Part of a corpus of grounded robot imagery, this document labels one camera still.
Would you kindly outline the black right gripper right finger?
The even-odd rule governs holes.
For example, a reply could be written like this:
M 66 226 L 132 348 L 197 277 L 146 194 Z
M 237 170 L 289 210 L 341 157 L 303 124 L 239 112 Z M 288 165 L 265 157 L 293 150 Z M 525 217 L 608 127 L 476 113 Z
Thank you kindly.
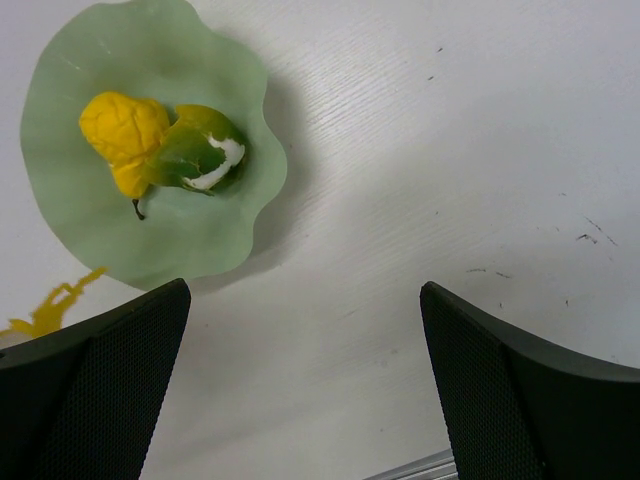
M 638 369 L 556 345 L 434 282 L 420 308 L 459 478 L 638 478 Z

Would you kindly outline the green yellow fake fruit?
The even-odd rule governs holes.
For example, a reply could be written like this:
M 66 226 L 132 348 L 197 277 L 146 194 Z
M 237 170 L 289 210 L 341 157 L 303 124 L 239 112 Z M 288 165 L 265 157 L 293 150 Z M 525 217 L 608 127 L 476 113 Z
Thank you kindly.
M 176 121 L 143 164 L 143 178 L 208 196 L 236 183 L 250 153 L 247 136 L 214 108 L 182 104 L 175 112 Z

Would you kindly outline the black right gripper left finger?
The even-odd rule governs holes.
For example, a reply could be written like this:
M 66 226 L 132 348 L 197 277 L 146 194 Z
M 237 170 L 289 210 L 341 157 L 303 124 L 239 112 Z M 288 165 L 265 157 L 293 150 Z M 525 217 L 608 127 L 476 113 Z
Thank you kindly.
M 2 478 L 139 478 L 190 304 L 175 279 L 2 349 Z

